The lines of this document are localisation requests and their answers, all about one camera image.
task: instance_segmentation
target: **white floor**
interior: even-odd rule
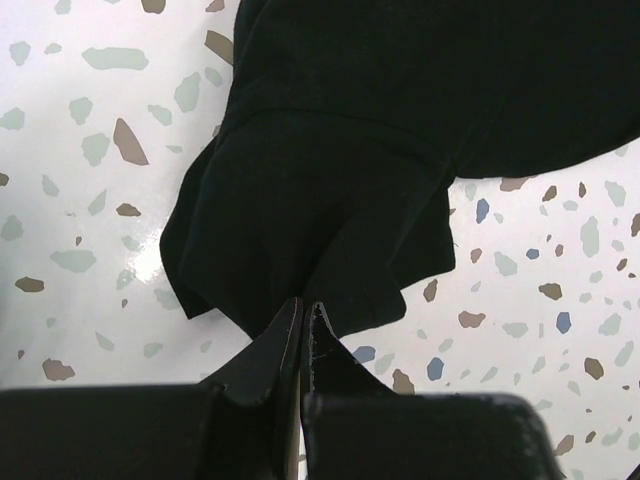
[[[204,42],[232,38],[237,0],[56,1],[1,7],[0,385],[198,381],[248,337],[184,318],[158,237],[221,121],[231,66]],[[522,395],[568,478],[624,480],[640,463],[639,160],[634,142],[524,183],[457,182],[456,271],[345,344],[398,391]]]

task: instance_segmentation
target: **terrazzo floor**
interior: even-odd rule
[[[237,5],[0,6],[1,388],[194,382],[248,344],[219,312],[185,319],[158,253],[222,119]],[[640,463],[639,160],[634,142],[456,182],[458,268],[344,343],[399,392],[521,395],[567,478],[624,480]]]

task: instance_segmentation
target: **black fabric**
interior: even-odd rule
[[[402,318],[454,267],[455,176],[523,177],[640,135],[640,8],[243,0],[219,136],[161,239],[188,316],[251,337],[289,297],[338,336]]]

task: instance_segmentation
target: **black clothing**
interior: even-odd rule
[[[524,177],[640,136],[635,0],[243,0],[216,140],[161,239],[189,317],[255,338],[320,300],[343,336],[454,268],[456,176]]]

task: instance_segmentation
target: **speckled floor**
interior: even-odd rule
[[[248,343],[217,312],[187,321],[158,254],[222,118],[236,9],[0,7],[2,387],[192,382]],[[522,395],[568,478],[623,480],[640,462],[639,160],[634,142],[536,178],[457,182],[457,270],[345,344],[401,392]]]

